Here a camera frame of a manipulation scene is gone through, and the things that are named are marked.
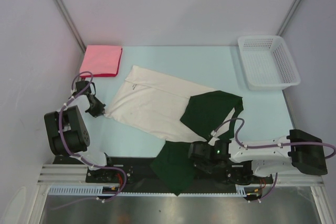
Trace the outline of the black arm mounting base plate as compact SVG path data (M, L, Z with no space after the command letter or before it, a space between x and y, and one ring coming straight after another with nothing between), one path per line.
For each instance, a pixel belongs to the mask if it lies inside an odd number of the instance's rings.
M261 190L274 182L271 174L253 175L251 162L220 163L210 173L198 169L187 155L160 154L155 158L109 157L111 169L84 168L87 185L123 186L124 193L182 195L234 194L238 186Z

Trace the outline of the white and dark green t-shirt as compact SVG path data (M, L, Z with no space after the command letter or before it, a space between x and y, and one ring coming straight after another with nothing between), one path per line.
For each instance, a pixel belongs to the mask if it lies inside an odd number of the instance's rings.
M165 140L151 168L179 195L196 175L190 145L210 142L212 131L220 140L232 138L243 109L240 96L133 66L105 116Z

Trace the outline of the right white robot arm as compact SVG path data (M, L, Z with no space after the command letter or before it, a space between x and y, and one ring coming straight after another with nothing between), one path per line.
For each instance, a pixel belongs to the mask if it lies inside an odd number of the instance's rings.
M194 166L205 173L220 170L230 172L234 166L244 166L243 179L254 183L271 174L299 171L302 174L323 176L328 173L324 143L302 130L290 130L289 135L269 141L239 142L213 137L209 142L194 142L188 157Z

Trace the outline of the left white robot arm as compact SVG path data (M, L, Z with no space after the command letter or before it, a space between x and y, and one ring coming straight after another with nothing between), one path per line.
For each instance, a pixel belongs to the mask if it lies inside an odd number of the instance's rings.
M115 178L116 169L107 164L107 155L90 147L90 135L85 117L103 116L105 104L96 97L96 87L87 80L77 81L65 108L44 115L49 147L56 156L72 157L98 169L98 176L105 182Z

